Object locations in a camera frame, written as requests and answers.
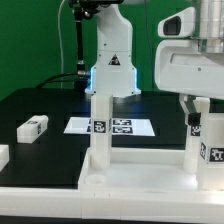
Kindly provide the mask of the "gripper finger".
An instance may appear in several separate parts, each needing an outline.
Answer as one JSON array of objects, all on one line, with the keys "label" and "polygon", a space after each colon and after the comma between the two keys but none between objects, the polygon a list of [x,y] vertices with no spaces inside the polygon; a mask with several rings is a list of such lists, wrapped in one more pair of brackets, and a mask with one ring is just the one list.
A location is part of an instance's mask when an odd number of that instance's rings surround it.
[{"label": "gripper finger", "polygon": [[189,126],[197,126],[200,124],[201,113],[196,110],[194,101],[195,96],[180,94],[179,102],[185,113],[185,124]]}]

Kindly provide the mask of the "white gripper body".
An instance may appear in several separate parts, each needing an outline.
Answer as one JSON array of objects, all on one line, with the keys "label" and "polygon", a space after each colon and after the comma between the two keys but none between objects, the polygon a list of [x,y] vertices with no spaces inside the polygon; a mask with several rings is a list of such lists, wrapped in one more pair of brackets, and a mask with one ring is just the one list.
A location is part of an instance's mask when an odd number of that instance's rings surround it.
[{"label": "white gripper body", "polygon": [[224,99],[224,6],[193,6],[158,24],[159,89]]}]

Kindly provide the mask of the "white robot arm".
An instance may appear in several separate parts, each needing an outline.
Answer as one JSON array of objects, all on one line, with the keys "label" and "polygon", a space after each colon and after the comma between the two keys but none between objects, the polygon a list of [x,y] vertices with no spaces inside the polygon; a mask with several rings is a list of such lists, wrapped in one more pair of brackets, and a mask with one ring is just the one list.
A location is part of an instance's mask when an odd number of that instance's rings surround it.
[{"label": "white robot arm", "polygon": [[[91,68],[88,94],[122,99],[138,95],[132,64],[131,23],[120,4],[143,0],[69,0],[79,20],[97,19],[97,61]],[[224,0],[188,0],[191,6],[163,19],[157,28],[163,41],[155,56],[157,87],[180,95],[186,123],[198,125],[204,108],[198,97],[224,100]]]}]

